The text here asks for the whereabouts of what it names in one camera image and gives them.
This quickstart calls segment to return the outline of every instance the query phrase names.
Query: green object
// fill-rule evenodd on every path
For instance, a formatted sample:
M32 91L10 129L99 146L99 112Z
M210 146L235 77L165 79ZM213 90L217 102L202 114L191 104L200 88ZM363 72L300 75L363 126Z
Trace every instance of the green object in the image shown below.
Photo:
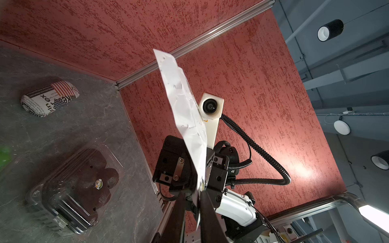
M11 161L11 151L6 146L0 146L0 170Z

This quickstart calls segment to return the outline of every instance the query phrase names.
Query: black cylindrical ceiling light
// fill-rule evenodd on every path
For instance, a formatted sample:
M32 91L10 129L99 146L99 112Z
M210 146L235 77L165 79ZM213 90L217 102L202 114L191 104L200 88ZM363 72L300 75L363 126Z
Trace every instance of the black cylindrical ceiling light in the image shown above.
M319 28L317 37L320 41L326 41L337 37L343 31L343 22L340 19L333 20Z
M371 161L378 168L389 170L389 150L373 155Z

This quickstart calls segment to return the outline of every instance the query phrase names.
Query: food label sticker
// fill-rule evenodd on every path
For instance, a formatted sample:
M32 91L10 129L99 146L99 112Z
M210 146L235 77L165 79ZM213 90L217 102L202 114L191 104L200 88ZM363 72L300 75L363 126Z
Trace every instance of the food label sticker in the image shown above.
M103 180L102 179L98 179L96 182L95 182L95 188L97 190L100 190L100 188L103 187Z

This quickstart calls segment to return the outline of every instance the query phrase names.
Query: gray stone tabletop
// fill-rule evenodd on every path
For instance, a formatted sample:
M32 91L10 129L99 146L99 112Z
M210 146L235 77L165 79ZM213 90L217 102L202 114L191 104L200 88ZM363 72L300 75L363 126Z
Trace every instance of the gray stone tabletop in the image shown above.
M35 117L22 108L23 94L58 79L74 84L80 96L46 117ZM59 237L28 213L26 193L79 148L103 134L125 176L86 239ZM0 48L0 145L11 147L14 158L0 174L0 243L151 239L162 212L113 84Z

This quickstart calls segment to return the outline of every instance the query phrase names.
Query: crumpled white paper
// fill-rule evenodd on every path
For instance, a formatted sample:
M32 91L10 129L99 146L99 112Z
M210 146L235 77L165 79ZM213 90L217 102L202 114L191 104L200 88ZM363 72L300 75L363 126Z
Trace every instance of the crumpled white paper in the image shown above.
M193 202L197 204L198 193L204 190L205 160L207 155L207 133L199 113L188 80L175 58L169 53L154 49L163 84L175 125L180 131L197 172L197 193Z

